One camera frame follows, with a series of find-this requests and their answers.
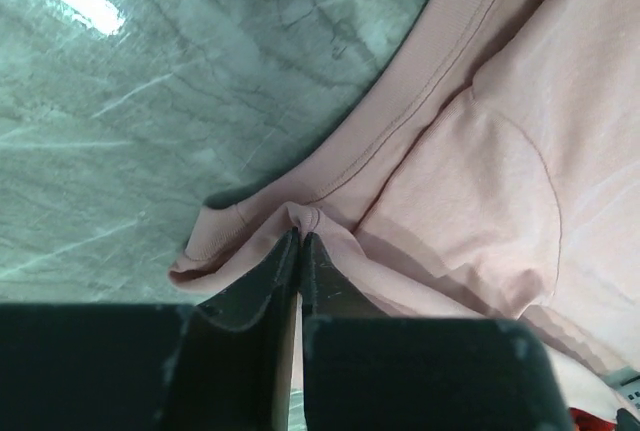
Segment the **red object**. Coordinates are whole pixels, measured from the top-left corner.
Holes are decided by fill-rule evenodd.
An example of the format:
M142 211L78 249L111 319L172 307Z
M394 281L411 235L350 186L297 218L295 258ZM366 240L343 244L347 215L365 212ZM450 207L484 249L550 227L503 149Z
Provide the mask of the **red object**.
M571 408L569 411L578 431L614 431L616 429L614 423L603 421L580 409Z

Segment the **gray marble surface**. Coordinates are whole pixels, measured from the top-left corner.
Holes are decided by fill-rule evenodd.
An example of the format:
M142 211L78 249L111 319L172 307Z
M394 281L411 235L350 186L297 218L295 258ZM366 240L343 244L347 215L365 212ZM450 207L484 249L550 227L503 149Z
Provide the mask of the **gray marble surface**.
M0 0L0 301L199 301L200 204L308 155L425 2Z

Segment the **pink shirt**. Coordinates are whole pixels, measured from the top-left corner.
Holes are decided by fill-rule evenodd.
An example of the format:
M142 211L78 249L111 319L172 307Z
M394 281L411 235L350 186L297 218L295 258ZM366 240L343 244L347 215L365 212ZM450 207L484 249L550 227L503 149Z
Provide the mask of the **pink shirt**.
M639 158L640 0L431 0L319 150L201 211L170 278L216 293L296 225L390 314L527 322L567 404L614 420L599 376L640 370Z

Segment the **shirt seam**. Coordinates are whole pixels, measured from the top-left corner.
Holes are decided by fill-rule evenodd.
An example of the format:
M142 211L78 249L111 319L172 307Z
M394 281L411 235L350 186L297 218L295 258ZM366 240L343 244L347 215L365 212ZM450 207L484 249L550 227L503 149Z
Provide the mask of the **shirt seam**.
M402 113L400 113L400 115L398 115L396 118L394 118L391 121L391 123L389 123L389 125L384 129L384 131L376 137L373 143L371 143L369 147L360 156L358 156L350 165L348 165L347 168L342 173L340 173L340 175L338 175L333 181L329 182L328 184L320 188L320 190L316 194L316 197L305 204L314 204L319 201L322 201L323 199L326 199L331 194L335 193L340 188L348 184L349 181L351 181L354 177L356 177L362 171L362 169L366 167L367 163L378 153L378 151L391 138L391 136L393 136L396 133L396 131L402 128L407 123L407 121L409 121L418 112L418 110L422 107L424 102L427 99L429 99L429 97L433 94L435 88L440 83L440 81L447 75L447 73L458 61L458 59L462 55L462 52L468 47L469 43L474 38L474 36L478 33L478 30L482 26L482 23L486 19L489 12L493 9L493 4L496 2L496 0L491 0L491 3L487 6L484 13L482 13L482 17L480 18L477 26L475 27L475 30L468 37L466 43L460 46L461 42L464 39L464 35L473 27L472 23L474 19L479 14L481 14L481 9L483 7L483 4L485 4L485 2L486 0L481 0L475 12L469 19L469 22L467 23L465 29L462 31L460 37L458 38L456 43L454 43L451 51L449 51L446 57L440 62L436 70L429 77L429 80L427 81L427 83L420 89L420 91L416 94L415 98L411 101L411 103L407 107L405 107L405 109L402 111ZM458 52L457 56L455 56L455 58L453 58L453 60L449 63L449 66L446 67L447 61L450 60L450 58L454 55L456 51ZM431 87L431 90L426 94L426 96L423 96L423 94L425 93L425 90L427 90L429 87ZM360 169L354 171L353 173L350 173L350 171L354 167L357 167L358 164L363 161L363 158L364 158L364 164L362 164Z
M501 119L502 121L507 123L509 126L511 126L513 129L515 129L518 132L518 134L520 134L520 136L524 139L524 141L529 144L531 149L533 149L534 153L540 160L542 169L544 170L545 176L547 178L547 183L549 184L549 188L551 189L551 193L553 194L554 204L556 206L556 210L558 213L558 228L559 228L558 229L558 255L556 258L555 282L553 285L553 290L551 291L550 296L547 298L547 303L545 303L546 305L550 305L556 296L556 292L558 289L558 282L560 279L560 262L562 259L562 238L564 233L564 224L562 219L562 208L560 207L560 199L558 197L558 191L556 189L555 184L553 183L553 179L551 178L549 165L547 164L547 161L544 159L544 155L542 154L542 151L540 150L540 148L538 148L533 138L531 138L531 136L529 136L529 134L520 125L518 125L515 121L513 121L511 118L505 115L501 110L488 106L486 103L480 104L475 97L473 86L469 88L469 91L470 91L470 98L471 98L473 107L478 110L482 110L483 108L490 109L491 112L495 114L495 116L497 116L499 119Z

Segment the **black plastic piece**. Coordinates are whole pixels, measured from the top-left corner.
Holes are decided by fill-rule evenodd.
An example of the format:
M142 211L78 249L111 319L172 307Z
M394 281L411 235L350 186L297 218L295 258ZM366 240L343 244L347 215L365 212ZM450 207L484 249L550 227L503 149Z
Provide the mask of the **black plastic piece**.
M256 268L199 306L162 430L270 431L286 423L292 346L285 341L293 339L299 246L291 230Z
M309 431L574 429L524 326L380 317L315 235L301 272Z
M192 313L179 305L0 306L0 430L156 429Z
M616 416L616 431L640 431L640 421L626 409L619 409Z

